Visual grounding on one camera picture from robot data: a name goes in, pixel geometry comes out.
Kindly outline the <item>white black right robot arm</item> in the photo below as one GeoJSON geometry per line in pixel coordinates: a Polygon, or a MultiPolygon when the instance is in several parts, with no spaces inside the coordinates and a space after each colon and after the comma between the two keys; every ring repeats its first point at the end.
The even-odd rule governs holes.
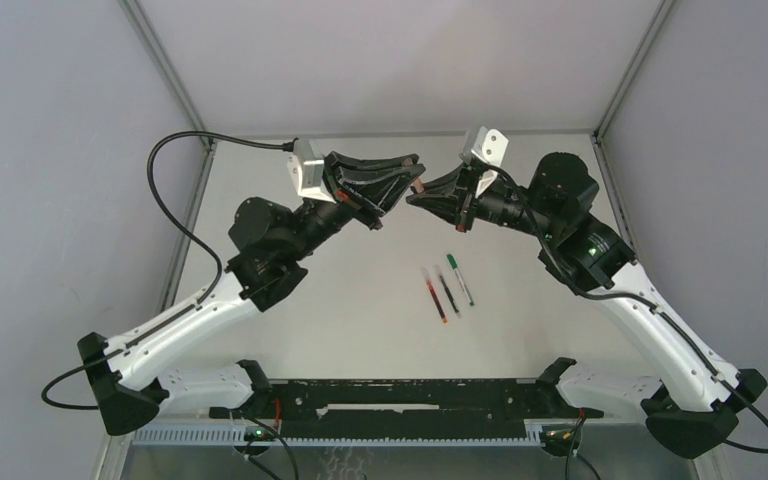
{"type": "Polygon", "coordinates": [[[604,374],[561,358],[549,366],[538,402],[552,416],[571,408],[642,424],[668,451],[695,459],[732,444],[743,411],[755,412],[767,386],[710,348],[657,291],[633,249],[591,212],[597,181],[576,155],[545,155],[527,185],[501,167],[463,156],[427,195],[458,231],[482,220],[534,237],[547,272],[604,308],[651,364],[653,375],[604,374]]]}

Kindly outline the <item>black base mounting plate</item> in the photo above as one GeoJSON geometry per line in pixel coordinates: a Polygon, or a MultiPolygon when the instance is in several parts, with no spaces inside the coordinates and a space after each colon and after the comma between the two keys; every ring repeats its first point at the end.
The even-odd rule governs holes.
{"type": "Polygon", "coordinates": [[[516,422],[575,421],[602,412],[570,406],[554,385],[532,379],[287,380],[215,420],[253,417],[285,434],[511,433],[516,422]]]}

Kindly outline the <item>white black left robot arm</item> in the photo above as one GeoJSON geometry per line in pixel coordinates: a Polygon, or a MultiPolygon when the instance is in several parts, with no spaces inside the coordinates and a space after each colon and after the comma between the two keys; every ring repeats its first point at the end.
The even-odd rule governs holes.
{"type": "Polygon", "coordinates": [[[359,160],[337,152],[294,152],[287,170],[295,209],[252,197],[238,207],[229,237],[236,254],[219,276],[147,322],[113,337],[90,333],[77,347],[106,432],[121,436],[163,413],[271,407],[270,383],[256,361],[181,371],[175,361],[225,328],[287,298],[306,277],[302,261],[345,225],[381,226],[425,168],[415,154],[359,160]]]}

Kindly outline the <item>red pen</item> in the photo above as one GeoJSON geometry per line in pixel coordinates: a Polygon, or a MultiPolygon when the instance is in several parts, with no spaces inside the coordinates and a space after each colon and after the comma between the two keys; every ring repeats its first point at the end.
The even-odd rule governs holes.
{"type": "Polygon", "coordinates": [[[426,287],[428,289],[429,295],[431,296],[431,299],[433,301],[435,309],[436,309],[436,311],[437,311],[437,313],[438,313],[442,323],[443,324],[447,324],[448,323],[448,318],[447,318],[446,313],[445,313],[445,311],[443,309],[443,306],[442,306],[442,304],[441,304],[441,302],[439,300],[439,297],[438,297],[438,295],[436,293],[436,290],[434,288],[434,285],[433,285],[433,282],[432,282],[431,278],[426,276],[424,280],[425,280],[425,284],[426,284],[426,287]]]}

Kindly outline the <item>black pen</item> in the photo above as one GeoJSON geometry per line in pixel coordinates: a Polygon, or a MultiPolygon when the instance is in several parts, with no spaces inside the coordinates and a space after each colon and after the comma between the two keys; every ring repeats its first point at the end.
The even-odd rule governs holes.
{"type": "Polygon", "coordinates": [[[446,298],[448,299],[449,304],[451,305],[451,307],[452,307],[452,309],[453,309],[453,311],[455,313],[455,316],[457,318],[461,318],[461,311],[460,311],[460,309],[459,309],[459,307],[458,307],[458,305],[457,305],[457,303],[456,303],[456,301],[454,299],[454,295],[452,294],[451,289],[449,288],[449,286],[447,285],[447,283],[445,282],[444,279],[440,280],[440,283],[441,283],[441,285],[443,287],[443,290],[444,290],[444,293],[446,295],[446,298]]]}

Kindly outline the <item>white green-tipped pen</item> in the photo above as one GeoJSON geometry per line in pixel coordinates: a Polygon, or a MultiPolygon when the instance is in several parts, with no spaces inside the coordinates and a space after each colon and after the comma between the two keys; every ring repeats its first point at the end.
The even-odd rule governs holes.
{"type": "Polygon", "coordinates": [[[454,273],[455,273],[455,275],[456,275],[456,277],[458,279],[460,287],[461,287],[461,289],[462,289],[462,291],[463,291],[463,293],[464,293],[464,295],[465,295],[465,297],[466,297],[466,299],[468,301],[469,306],[470,307],[474,307],[475,306],[474,298],[473,298],[472,293],[471,293],[471,291],[470,291],[470,289],[469,289],[469,287],[468,287],[468,285],[466,283],[466,280],[465,280],[465,278],[464,278],[464,276],[463,276],[463,274],[461,272],[461,269],[460,268],[454,268],[453,270],[454,270],[454,273]]]}

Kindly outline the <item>orange pen with cap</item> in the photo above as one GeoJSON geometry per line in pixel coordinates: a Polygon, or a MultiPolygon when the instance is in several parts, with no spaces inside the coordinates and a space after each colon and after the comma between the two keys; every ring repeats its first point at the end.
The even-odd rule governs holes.
{"type": "Polygon", "coordinates": [[[420,178],[416,178],[411,183],[410,194],[406,195],[406,200],[416,197],[417,195],[422,195],[424,191],[425,191],[425,187],[423,182],[421,181],[420,178]]]}

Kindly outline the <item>aluminium frame rail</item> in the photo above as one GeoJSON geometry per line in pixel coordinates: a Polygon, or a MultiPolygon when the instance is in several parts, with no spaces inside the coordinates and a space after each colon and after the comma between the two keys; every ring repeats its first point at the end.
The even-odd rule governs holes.
{"type": "Polygon", "coordinates": [[[612,210],[620,230],[620,236],[635,252],[639,252],[639,247],[637,245],[634,231],[630,223],[628,209],[626,208],[621,191],[616,182],[614,172],[611,168],[607,152],[605,150],[603,135],[599,129],[595,129],[591,133],[591,143],[597,162],[599,164],[600,172],[607,190],[608,197],[610,199],[612,210]]]}

